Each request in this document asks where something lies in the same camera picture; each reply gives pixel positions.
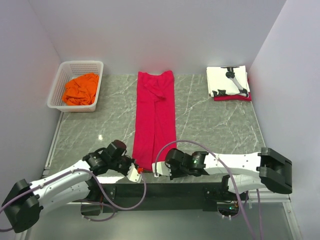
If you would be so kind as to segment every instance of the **stack of folded clothes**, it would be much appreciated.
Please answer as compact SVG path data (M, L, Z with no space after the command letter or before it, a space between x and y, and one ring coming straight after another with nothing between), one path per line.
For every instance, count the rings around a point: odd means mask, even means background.
M251 101L246 66L206 68L208 93L215 101Z

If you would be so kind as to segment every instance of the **orange cloth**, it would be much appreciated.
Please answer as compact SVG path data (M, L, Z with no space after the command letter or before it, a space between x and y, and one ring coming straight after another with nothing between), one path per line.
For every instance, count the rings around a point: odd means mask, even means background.
M91 105L95 102L99 75L87 73L65 84L62 101L67 105Z

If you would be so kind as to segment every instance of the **red cloth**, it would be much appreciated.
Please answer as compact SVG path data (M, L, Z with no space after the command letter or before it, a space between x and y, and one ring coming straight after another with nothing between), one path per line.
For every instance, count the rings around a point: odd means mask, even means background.
M241 95L215 96L213 100L215 101L241 100L241 101L250 102L252 99L251 99L251 93L249 92L248 97L241 96Z
M172 71L161 75L139 72L136 88L136 117L132 157L140 168L152 170L161 148L176 137L175 79ZM159 157L164 161L168 151Z

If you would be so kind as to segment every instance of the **folded white cloth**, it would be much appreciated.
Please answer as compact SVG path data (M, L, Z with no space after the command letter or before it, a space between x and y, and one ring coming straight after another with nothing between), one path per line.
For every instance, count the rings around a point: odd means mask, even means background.
M241 95L248 97L250 92L246 66L207 67L208 93L211 97Z

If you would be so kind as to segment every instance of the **cable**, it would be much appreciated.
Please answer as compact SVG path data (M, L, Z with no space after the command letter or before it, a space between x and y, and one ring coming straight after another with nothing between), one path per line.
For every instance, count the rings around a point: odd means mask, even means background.
M234 176L233 176L230 168L229 168L223 161L221 161L220 158L217 158L216 155L215 155L209 148L207 148L206 146L204 146L204 145L202 145L202 144L200 144L200 143L198 143L198 142L196 142L196 141L191 141L191 140L176 140L176 141L169 142L169 143L166 144L163 148L161 148L161 150L159 151L158 155L157 155L156 158L155 158L155 162L154 162L154 172L155 172L155 174L158 175L158 172L157 172L157 162L158 162L158 159L159 159L160 154L161 154L161 153L163 152L163 150L166 149L168 146L170 146L171 144L175 144L175 143L190 143L190 144L195 144L195 145L197 145L197 146L205 149L208 153L210 153L212 156L214 156L214 157L217 159L217 161L219 161L219 162L223 165L223 167L226 169L226 171L227 171L228 174L230 175L230 179L231 179L232 184L233 184L233 187L234 187L234 191L235 191L235 195L236 195L236 198L237 198L237 200L238 200L238 203L239 203L239 207L240 207L240 209L242 210L242 215L243 215L244 221L245 221L245 223L246 223L246 225L247 225L247 227L248 227L248 229L249 229L249 231L250 231L250 233L251 233L252 238L253 238L253 239L256 239L256 234L255 234L255 232L254 232L254 230L253 230L253 228L252 228L252 226L251 226L251 224L250 224L250 222L249 222L249 219L248 219L248 217L247 217L246 211L245 211L244 206L243 206L243 204L242 204L242 202L241 202L241 198L240 198L240 194L239 194L239 191L238 191L238 188L237 188L237 184L236 184L235 178L234 178Z
M245 208L246 205L247 205L247 201L248 201L248 198L249 198L249 191L246 191L246 195L245 195L245 201L244 201L244 204L243 204L243 207ZM237 216L239 216L239 214L241 213L241 208L239 208L239 211L237 212L236 215L232 216L231 219L234 219L236 218Z
M136 205L134 205L134 206L132 206L132 207L121 207L121 206L118 206L118 205L116 205L115 203L113 203L113 202L111 201L111 199L107 196L107 194L106 194L106 192L104 191L104 189L103 189L101 183L99 182L98 178L97 178L91 171L89 171L89 170L87 170L87 169L78 168L78 169L74 169L74 170L72 170L72 171L70 170L70 171L67 171L67 172L65 172L65 173L62 173L61 175L56 176L56 177L54 177L53 179L44 182L42 185L38 185L38 186L36 186L36 187L34 187L34 188L32 188L32 189L29 189L29 190L21 193L20 195L12 198L11 200L9 200L5 205L3 205L3 206L0 208L0 214L1 214L8 206L10 206L12 203L14 203L14 202L17 201L18 199L22 198L23 196L28 195L28 194L32 193L33 191L35 191L35 190L41 189L41 188L43 188L44 186L49 185L49 184L51 184L51 183L53 183L53 182L55 182L55 181L57 181L57 180L65 177L65 176L69 175L69 174L73 174L74 172L86 172L86 173L90 174L90 175L93 177L93 179L96 181L96 183L98 184L98 187L100 188L103 196L109 201L109 203L110 203L111 205L113 205L114 207L116 207L117 209L120 209L120 210L132 210L132 209L135 209L136 207L138 207L138 206L144 201L144 199L145 199L145 197L146 197L146 194L147 194L147 184L146 184L145 176L141 173L141 177L142 177L143 185L144 185L143 196L142 196L141 200L140 200ZM110 205L105 204L105 203L103 203L103 205L104 205L104 206L107 206L107 207L111 207ZM9 232L9 231L11 231L11 230L13 230L12 227L11 227L11 228L7 228L7 229L0 229L0 233Z
M108 208L111 208L113 210L113 213L111 216L108 216L107 218L104 218L104 219L92 219L90 217L87 217L87 216L83 216L83 218L91 221L91 222L104 222L104 221L108 221L110 219L112 219L115 214L116 214L116 211L115 211L115 208L112 207L111 205L109 204L106 204L106 203L103 203L103 202L99 202L99 201L86 201L86 200L81 200L80 201L81 203L87 203L87 204L93 204L93 205L100 205L100 206L106 206Z
M164 165L165 165L168 169L171 169L171 166L170 166L168 163L164 162Z
M261 200L259 189L256 190L256 195L258 198L258 209L259 209L259 227L260 227L260 239L264 240L264 228L262 226L262 214L261 214Z
M105 150L105 149L106 149L105 147L100 147L97 150L95 150L94 153L99 153L99 152L101 152L102 150Z
M216 199L210 199L211 201L215 201L217 203L224 203L224 204L230 204L232 203L232 200L231 201L222 201L222 200L216 200Z
M115 208L117 209L120 209L120 210L124 210L124 211L127 211L127 210L132 210L132 209L135 209L136 207L138 207L145 199L146 197L146 194L147 194L147 183L146 183L146 179L145 179L145 176L144 174L141 172L141 177L142 177L142 180L143 180L143 185L144 185L144 190L143 190L143 195L142 195L142 198L141 200L134 206L131 206L131 207L122 207L122 206L118 206L117 204L115 204L113 201L111 201L111 199L108 197L108 195L106 194L106 192L104 191L101 183L99 182L98 178L89 170L86 170L86 169L75 169L74 170L75 172L86 172L86 173L90 173L90 175L94 178L94 180L97 182L98 184L98 187L100 188L103 196L109 201L109 203L114 206Z

